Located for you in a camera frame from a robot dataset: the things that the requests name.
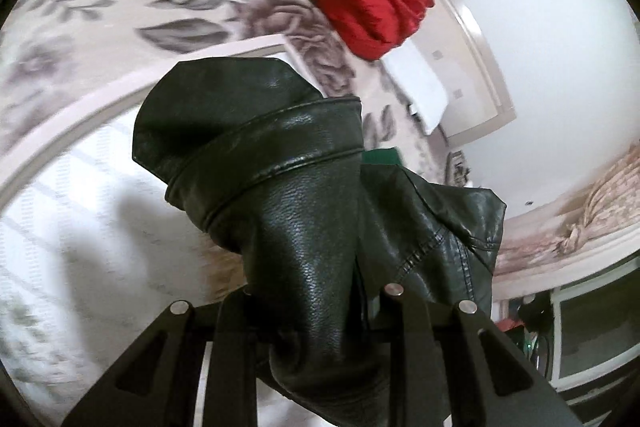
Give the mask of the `black leather jacket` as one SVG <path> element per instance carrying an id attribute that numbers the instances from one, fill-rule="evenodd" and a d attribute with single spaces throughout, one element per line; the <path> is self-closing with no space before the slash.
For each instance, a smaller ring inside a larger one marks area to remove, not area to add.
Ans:
<path id="1" fill-rule="evenodd" d="M 238 254 L 260 378 L 339 426 L 382 426 L 387 363 L 366 309 L 389 283 L 491 305 L 506 205 L 363 159 L 361 104 L 275 58 L 182 62 L 143 102 L 132 157 Z"/>

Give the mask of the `white checked bed sheet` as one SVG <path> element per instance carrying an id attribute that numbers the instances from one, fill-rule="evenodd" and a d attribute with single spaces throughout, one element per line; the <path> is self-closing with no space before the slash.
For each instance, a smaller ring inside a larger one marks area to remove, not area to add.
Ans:
<path id="1" fill-rule="evenodd" d="M 1 213 L 1 358 L 44 425 L 78 400 L 177 300 L 245 281 L 131 157 L 133 110 L 56 154 Z"/>

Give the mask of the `green knit sweater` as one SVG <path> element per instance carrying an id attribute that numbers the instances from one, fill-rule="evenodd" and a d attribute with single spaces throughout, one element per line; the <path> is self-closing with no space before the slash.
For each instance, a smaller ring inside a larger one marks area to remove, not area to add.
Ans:
<path id="1" fill-rule="evenodd" d="M 376 148 L 362 153 L 363 165 L 401 166 L 402 161 L 398 150 L 391 148 Z"/>

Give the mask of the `beige curtain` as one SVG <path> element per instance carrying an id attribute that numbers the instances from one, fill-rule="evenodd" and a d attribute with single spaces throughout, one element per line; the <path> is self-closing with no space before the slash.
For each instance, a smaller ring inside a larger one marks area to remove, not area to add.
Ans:
<path id="1" fill-rule="evenodd" d="M 634 144 L 582 191 L 506 220 L 496 273 L 564 260 L 595 239 L 638 225 L 639 147 Z"/>

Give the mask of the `white pillow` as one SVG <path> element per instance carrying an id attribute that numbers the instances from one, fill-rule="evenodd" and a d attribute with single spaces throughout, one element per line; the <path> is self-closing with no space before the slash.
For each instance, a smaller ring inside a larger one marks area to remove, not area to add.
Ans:
<path id="1" fill-rule="evenodd" d="M 409 113 L 420 120 L 424 133 L 431 135 L 440 125 L 449 103 L 436 72 L 410 39 L 384 54 L 381 61 L 408 98 Z"/>

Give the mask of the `floral pink blanket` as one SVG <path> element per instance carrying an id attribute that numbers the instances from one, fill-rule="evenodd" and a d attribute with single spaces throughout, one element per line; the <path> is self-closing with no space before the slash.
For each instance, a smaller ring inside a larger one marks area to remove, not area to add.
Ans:
<path id="1" fill-rule="evenodd" d="M 444 132 L 424 133 L 386 68 L 352 54 L 309 0 L 18 0 L 1 29 L 2 199 L 175 62 L 253 51 L 283 53 L 328 95 L 359 96 L 367 147 L 468 184 Z"/>

